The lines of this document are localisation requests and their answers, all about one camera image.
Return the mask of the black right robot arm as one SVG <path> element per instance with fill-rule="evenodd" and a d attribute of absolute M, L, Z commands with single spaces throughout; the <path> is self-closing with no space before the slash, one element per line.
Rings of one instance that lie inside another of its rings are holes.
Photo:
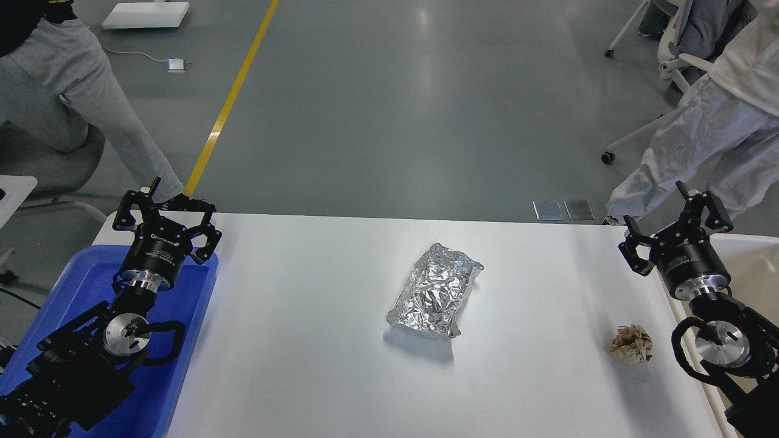
<path fill-rule="evenodd" d="M 712 192 L 676 186 L 685 198 L 677 221 L 643 235 L 625 216 L 621 255 L 631 270 L 657 269 L 666 291 L 689 302 L 691 316 L 678 323 L 671 344 L 679 366 L 693 379 L 717 386 L 730 402 L 729 424 L 745 437 L 778 433 L 778 329 L 732 296 L 731 275 L 710 242 L 731 232 L 732 220 Z"/>

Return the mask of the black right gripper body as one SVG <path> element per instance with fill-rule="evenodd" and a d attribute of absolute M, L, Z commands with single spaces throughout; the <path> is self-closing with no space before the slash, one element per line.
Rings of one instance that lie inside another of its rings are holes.
<path fill-rule="evenodd" d="M 684 235 L 677 222 L 653 236 L 659 239 L 657 271 L 671 297 L 691 301 L 705 294 L 731 296 L 731 275 L 709 235 Z"/>

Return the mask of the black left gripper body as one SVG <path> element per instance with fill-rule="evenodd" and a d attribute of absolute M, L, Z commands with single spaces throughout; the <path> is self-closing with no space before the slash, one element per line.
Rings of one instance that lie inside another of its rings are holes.
<path fill-rule="evenodd" d="M 175 286 L 183 270 L 188 249 L 177 240 L 185 227 L 174 221 L 150 221 L 134 230 L 134 241 L 121 267 L 119 277 L 127 281 L 147 281 L 153 291 Z"/>

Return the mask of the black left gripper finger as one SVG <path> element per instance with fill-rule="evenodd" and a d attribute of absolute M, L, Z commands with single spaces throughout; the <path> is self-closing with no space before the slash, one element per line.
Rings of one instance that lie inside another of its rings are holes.
<path fill-rule="evenodd" d="M 175 212 L 201 212 L 203 213 L 200 224 L 191 228 L 184 228 L 177 238 L 181 242 L 181 249 L 188 249 L 192 260 L 198 265 L 206 263 L 214 253 L 218 242 L 222 238 L 222 233 L 211 223 L 212 214 L 216 212 L 216 206 L 207 203 L 204 200 L 195 199 L 189 196 L 174 196 L 163 202 L 164 211 Z M 192 239 L 199 236 L 206 236 L 206 244 L 195 249 Z"/>
<path fill-rule="evenodd" d="M 115 231 L 130 231 L 136 230 L 136 217 L 131 213 L 133 207 L 137 207 L 142 216 L 142 222 L 159 221 L 161 214 L 159 214 L 158 205 L 153 202 L 153 195 L 161 183 L 160 177 L 155 177 L 151 183 L 148 192 L 128 190 L 122 197 L 119 208 L 117 208 L 113 229 Z"/>

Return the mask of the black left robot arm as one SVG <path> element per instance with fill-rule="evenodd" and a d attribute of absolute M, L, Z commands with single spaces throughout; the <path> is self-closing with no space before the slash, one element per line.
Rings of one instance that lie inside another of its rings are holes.
<path fill-rule="evenodd" d="M 216 207 L 188 196 L 154 203 L 161 183 L 129 190 L 113 221 L 134 235 L 114 275 L 114 299 L 76 316 L 37 344 L 30 377 L 2 396 L 3 437 L 66 437 L 71 424 L 91 429 L 134 391 L 141 366 L 163 366 L 181 353 L 186 325 L 150 322 L 159 291 L 173 288 L 190 257 L 203 264 L 222 238 L 211 223 Z"/>

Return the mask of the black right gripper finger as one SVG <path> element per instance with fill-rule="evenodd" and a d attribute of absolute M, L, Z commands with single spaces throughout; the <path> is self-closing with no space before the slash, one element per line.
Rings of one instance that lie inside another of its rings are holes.
<path fill-rule="evenodd" d="M 684 235 L 732 232 L 732 219 L 719 197 L 710 191 L 689 189 L 682 181 L 676 181 L 676 187 L 685 198 L 684 208 L 677 221 Z"/>
<path fill-rule="evenodd" d="M 657 265 L 659 239 L 653 235 L 643 235 L 634 217 L 624 215 L 623 219 L 627 232 L 624 242 L 618 244 L 618 249 L 631 268 L 631 271 L 646 277 Z M 639 255 L 639 246 L 649 249 L 648 258 L 642 258 Z"/>

